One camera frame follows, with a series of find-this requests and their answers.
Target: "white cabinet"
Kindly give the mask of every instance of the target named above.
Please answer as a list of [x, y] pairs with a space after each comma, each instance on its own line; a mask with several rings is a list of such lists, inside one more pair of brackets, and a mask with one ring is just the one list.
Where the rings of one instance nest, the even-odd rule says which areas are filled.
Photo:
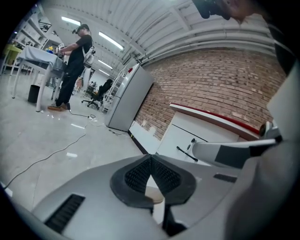
[[186, 153], [194, 157], [192, 153], [193, 144], [191, 143], [193, 138], [196, 139], [197, 143], [232, 143], [239, 139], [239, 135], [215, 124], [176, 112], [157, 153], [190, 163], [209, 165], [201, 160], [195, 162], [192, 158], [177, 149], [177, 146], [179, 146], [182, 150], [186, 151], [188, 145], [191, 145]]
[[[188, 145], [191, 145], [187, 153], [194, 157], [192, 153], [192, 143], [191, 143], [193, 138], [196, 139], [197, 143], [204, 142], [204, 140], [198, 138], [197, 136], [194, 136], [189, 132], [180, 129], [179, 127], [171, 125], [163, 141], [161, 142], [157, 150], [157, 153], [160, 155], [165, 155], [167, 157], [183, 160], [186, 162], [196, 163], [189, 156], [185, 155], [183, 152], [177, 149], [177, 146], [179, 146], [182, 150], [186, 151]], [[197, 163], [207, 165], [206, 163], [201, 161], [198, 161]]]

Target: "black pants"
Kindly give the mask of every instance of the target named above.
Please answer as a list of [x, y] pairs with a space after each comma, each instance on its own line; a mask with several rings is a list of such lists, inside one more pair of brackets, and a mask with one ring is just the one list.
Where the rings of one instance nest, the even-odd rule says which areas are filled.
[[61, 84], [60, 95], [56, 100], [56, 105], [60, 106], [62, 103], [67, 104], [72, 96], [73, 88], [79, 75], [83, 72], [84, 66], [73, 65], [67, 66], [66, 72]]

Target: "brown shoe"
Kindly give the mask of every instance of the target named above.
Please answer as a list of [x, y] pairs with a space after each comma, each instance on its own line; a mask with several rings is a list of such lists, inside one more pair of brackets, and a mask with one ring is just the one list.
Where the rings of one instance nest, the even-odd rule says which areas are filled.
[[56, 104], [52, 104], [50, 106], [48, 106], [48, 109], [49, 110], [53, 110], [53, 111], [58, 111], [58, 112], [61, 112], [61, 106], [57, 107]]
[[60, 106], [63, 110], [68, 110], [67, 106], [63, 103], [61, 106]]

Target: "black vent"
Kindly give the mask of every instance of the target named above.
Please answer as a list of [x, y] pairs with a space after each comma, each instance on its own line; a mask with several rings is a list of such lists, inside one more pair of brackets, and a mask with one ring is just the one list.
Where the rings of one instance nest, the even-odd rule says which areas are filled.
[[61, 233], [68, 222], [74, 216], [85, 197], [72, 194], [45, 222], [45, 225], [50, 227], [57, 233]]
[[231, 183], [235, 183], [236, 180], [238, 179], [237, 177], [232, 177], [232, 176], [228, 176], [228, 175], [224, 175], [224, 174], [220, 174], [220, 173], [215, 174], [214, 178], [225, 181], [225, 182], [231, 182]]
[[149, 158], [125, 174], [126, 184], [134, 191], [145, 194], [146, 185], [151, 174], [150, 164], [151, 159]]
[[163, 195], [173, 191], [181, 183], [181, 177], [177, 172], [157, 160], [151, 162], [151, 174]]

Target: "office chair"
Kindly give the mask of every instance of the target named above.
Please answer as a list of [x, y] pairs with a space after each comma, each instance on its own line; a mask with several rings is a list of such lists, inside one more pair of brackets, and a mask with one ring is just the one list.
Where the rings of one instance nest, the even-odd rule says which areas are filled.
[[95, 105], [96, 107], [97, 107], [97, 109], [99, 110], [100, 109], [100, 107], [102, 106], [102, 100], [103, 100], [103, 96], [104, 96], [104, 94], [111, 88], [111, 86], [112, 86], [112, 80], [111, 79], [108, 79], [107, 81], [106, 81], [106, 83], [103, 85], [103, 86], [100, 86], [99, 87], [99, 90], [98, 90], [98, 93], [97, 94], [92, 94], [92, 97], [91, 97], [91, 101], [88, 101], [88, 100], [82, 100], [81, 102], [83, 103], [83, 102], [87, 102], [87, 103], [89, 103], [88, 105], [87, 105], [87, 107], [90, 107], [90, 105]]
[[100, 89], [102, 88], [102, 86], [100, 86], [99, 87], [99, 91], [98, 91], [98, 93], [97, 94], [92, 94], [92, 97], [91, 97], [91, 101], [89, 101], [89, 100], [82, 100], [81, 102], [83, 103], [83, 102], [87, 102], [87, 103], [89, 103], [88, 105], [87, 105], [87, 107], [90, 107], [90, 105], [95, 105], [96, 107], [97, 107], [97, 109], [99, 110], [99, 108], [101, 107], [101, 105], [102, 105], [102, 99], [103, 99], [103, 95], [105, 94], [105, 92], [102, 92]]

